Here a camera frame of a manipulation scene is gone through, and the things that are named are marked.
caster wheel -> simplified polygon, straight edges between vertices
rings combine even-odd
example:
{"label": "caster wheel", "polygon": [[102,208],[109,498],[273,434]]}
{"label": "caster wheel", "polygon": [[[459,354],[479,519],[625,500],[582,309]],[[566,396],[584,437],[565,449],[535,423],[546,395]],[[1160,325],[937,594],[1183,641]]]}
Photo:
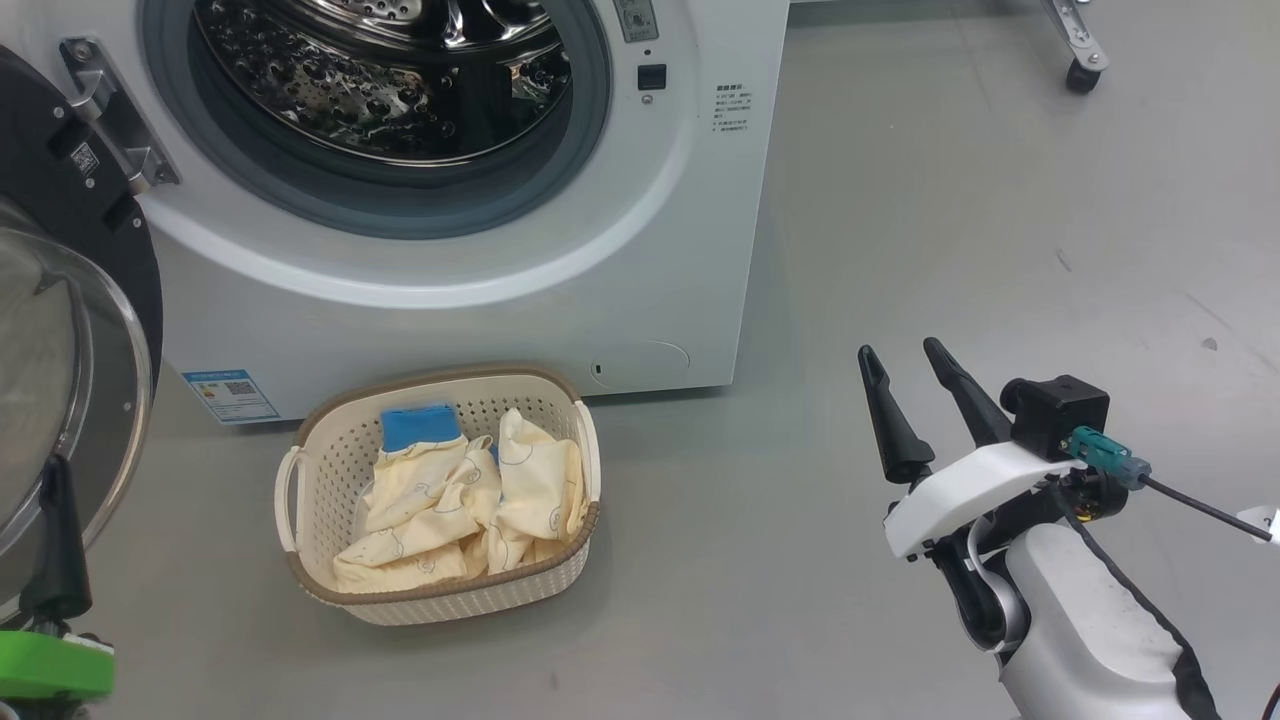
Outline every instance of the caster wheel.
{"label": "caster wheel", "polygon": [[1088,95],[1098,86],[1100,77],[1101,70],[1087,69],[1079,60],[1071,60],[1071,69],[1066,70],[1066,88],[1076,95]]}

basket handle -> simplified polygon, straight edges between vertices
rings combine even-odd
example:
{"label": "basket handle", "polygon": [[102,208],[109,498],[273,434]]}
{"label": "basket handle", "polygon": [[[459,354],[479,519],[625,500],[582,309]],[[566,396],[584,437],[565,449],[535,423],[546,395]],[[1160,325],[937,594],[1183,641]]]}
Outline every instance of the basket handle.
{"label": "basket handle", "polygon": [[[289,523],[289,478],[302,457],[302,448],[293,446],[280,460],[280,469],[275,473],[275,532],[280,536],[280,547],[284,552],[297,552],[294,543],[293,525]],[[302,470],[298,470],[298,495],[302,495]]]}
{"label": "basket handle", "polygon": [[595,421],[591,420],[591,411],[579,400],[577,406],[577,436],[582,438],[581,452],[582,464],[586,465],[586,496],[591,502],[600,501],[600,441],[595,437]]}

blue sticker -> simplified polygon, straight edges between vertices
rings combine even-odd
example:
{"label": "blue sticker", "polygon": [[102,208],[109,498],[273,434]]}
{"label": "blue sticker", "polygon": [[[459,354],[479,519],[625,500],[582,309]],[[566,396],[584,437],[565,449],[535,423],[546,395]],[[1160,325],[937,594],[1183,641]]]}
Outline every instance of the blue sticker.
{"label": "blue sticker", "polygon": [[183,373],[183,378],[224,425],[278,420],[280,414],[244,370]]}

laundry basket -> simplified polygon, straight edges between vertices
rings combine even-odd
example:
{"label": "laundry basket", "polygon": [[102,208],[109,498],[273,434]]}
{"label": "laundry basket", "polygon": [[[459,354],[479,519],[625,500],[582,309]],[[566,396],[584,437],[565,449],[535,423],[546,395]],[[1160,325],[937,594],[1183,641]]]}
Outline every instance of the laundry basket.
{"label": "laundry basket", "polygon": [[[430,405],[451,405],[470,438],[497,437],[502,415],[515,407],[556,439],[577,442],[590,500],[582,528],[556,557],[506,573],[411,591],[339,592],[333,559],[357,539],[356,502],[383,447],[381,413]],[[545,370],[495,366],[383,384],[335,397],[302,423],[275,478],[275,525],[302,588],[367,623],[415,625],[497,612],[550,597],[582,571],[600,516],[599,457],[586,405],[568,383]]]}

blue connector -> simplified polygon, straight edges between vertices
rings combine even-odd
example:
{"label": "blue connector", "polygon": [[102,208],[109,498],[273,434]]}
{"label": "blue connector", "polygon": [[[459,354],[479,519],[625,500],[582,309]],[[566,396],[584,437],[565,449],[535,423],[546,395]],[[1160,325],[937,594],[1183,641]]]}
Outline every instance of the blue connector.
{"label": "blue connector", "polygon": [[1151,475],[1151,462],[1134,457],[1128,447],[1093,428],[1075,428],[1071,437],[1062,441],[1061,448],[1071,457],[1120,480],[1130,491],[1142,489],[1143,478]]}

